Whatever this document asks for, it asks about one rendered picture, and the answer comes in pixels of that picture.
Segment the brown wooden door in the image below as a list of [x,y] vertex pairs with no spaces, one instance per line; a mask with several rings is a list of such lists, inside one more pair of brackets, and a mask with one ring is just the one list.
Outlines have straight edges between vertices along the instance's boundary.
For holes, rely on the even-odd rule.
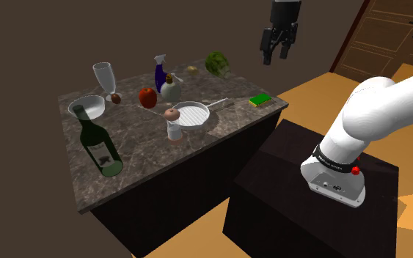
[[413,65],[413,0],[364,0],[330,71],[362,82]]

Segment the white bowl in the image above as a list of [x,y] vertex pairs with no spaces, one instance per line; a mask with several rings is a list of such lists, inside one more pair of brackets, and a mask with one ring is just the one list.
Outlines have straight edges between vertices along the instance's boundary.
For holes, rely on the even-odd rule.
[[74,100],[69,106],[68,111],[74,117],[76,117],[73,107],[81,105],[87,113],[90,119],[96,119],[100,117],[105,111],[106,101],[100,95],[87,95]]

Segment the clear tall glass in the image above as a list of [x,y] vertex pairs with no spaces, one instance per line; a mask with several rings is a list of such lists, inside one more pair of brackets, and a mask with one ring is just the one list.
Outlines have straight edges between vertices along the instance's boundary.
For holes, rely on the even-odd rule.
[[112,95],[116,92],[116,83],[112,66],[109,62],[99,62],[92,66],[99,84],[107,93],[106,101],[112,101]]

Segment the dark robot stand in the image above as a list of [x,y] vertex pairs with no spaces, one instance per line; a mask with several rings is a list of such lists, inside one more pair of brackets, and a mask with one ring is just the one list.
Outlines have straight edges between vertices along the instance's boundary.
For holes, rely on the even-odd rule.
[[361,154],[366,197],[348,207],[301,175],[322,138],[281,121],[235,178],[223,233],[251,258],[395,258],[398,167]]

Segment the dark green wine bottle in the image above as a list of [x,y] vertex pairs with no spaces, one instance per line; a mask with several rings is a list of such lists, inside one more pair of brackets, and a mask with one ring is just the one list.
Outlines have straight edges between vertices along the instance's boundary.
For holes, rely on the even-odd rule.
[[114,177],[123,169],[123,162],[106,129],[96,125],[88,117],[82,105],[73,107],[81,123],[80,142],[104,177]]

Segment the white grill pan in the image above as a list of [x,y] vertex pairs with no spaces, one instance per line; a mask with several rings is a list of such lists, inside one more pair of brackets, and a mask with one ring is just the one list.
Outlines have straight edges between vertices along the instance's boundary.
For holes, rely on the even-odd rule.
[[211,114],[210,107],[226,101],[227,98],[218,100],[214,103],[203,104],[196,101],[179,102],[174,109],[180,113],[180,117],[174,121],[168,121],[170,125],[178,125],[182,130],[200,129],[209,119]]

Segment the marble-topped dark kitchen counter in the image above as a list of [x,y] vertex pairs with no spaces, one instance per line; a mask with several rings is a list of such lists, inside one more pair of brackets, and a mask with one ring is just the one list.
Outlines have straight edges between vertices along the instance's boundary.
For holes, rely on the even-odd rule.
[[111,136],[123,170],[104,177],[79,141],[81,126],[68,111],[86,95],[102,95],[99,86],[61,95],[58,99],[69,158],[76,208],[93,214],[135,257],[142,258],[223,202],[234,177],[242,170],[277,125],[287,103],[273,97],[255,107],[250,98],[262,89],[239,75],[220,79],[203,60],[194,62],[198,74],[185,64],[167,67],[179,77],[181,100],[210,106],[202,128],[186,130],[182,141],[167,137],[160,100],[143,109],[139,91],[153,82],[147,73],[117,82],[118,105],[107,103],[96,123]]

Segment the white shaker with brown top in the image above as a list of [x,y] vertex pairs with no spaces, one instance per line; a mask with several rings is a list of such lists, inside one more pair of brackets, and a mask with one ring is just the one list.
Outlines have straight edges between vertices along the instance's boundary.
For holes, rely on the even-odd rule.
[[167,138],[172,144],[179,144],[183,140],[180,126],[175,124],[175,120],[180,118],[180,112],[176,108],[169,108],[164,112],[164,119],[167,121]]

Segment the round glass bottle with stopper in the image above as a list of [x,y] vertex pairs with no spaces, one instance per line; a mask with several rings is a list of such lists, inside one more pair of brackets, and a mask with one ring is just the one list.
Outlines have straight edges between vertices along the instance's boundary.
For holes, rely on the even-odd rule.
[[178,102],[181,96],[181,88],[179,84],[173,81],[172,74],[166,75],[166,80],[161,87],[162,98],[170,103]]

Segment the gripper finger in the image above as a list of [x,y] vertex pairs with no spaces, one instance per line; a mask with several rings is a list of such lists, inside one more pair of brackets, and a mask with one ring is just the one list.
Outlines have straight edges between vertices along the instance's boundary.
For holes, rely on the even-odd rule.
[[261,42],[260,42],[260,51],[263,56],[263,64],[270,65],[272,53],[274,50],[273,41],[274,41],[274,31],[275,28],[267,27],[263,30]]
[[288,52],[292,44],[296,41],[296,33],[298,30],[297,22],[292,23],[281,35],[281,51],[279,57],[281,59],[287,59]]

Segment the red apple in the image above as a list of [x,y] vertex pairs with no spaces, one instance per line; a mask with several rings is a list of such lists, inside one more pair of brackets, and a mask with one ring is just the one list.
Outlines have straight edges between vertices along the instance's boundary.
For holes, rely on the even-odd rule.
[[143,88],[139,92],[139,102],[144,108],[154,108],[157,104],[157,94],[152,88]]

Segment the green and yellow sponge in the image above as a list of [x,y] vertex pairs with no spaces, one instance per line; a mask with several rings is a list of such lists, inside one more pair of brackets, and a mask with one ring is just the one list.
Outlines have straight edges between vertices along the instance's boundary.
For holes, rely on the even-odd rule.
[[271,96],[269,96],[265,93],[262,93],[262,94],[259,94],[259,95],[255,96],[255,97],[251,97],[249,99],[249,104],[251,104],[254,107],[258,107],[258,106],[263,105],[264,103],[269,102],[270,100],[271,100]]

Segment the blue spray bottle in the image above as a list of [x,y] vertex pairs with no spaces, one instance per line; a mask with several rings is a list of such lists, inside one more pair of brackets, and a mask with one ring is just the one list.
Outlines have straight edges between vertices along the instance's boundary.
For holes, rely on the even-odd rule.
[[154,57],[154,60],[156,61],[154,79],[157,93],[161,92],[162,85],[166,82],[167,73],[163,70],[165,56],[165,54],[160,54]]

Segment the green lettuce head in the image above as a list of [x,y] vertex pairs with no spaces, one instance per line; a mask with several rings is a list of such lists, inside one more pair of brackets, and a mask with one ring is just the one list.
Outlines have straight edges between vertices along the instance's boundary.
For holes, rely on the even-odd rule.
[[205,67],[208,72],[218,78],[228,79],[231,75],[230,64],[220,51],[213,51],[208,54]]

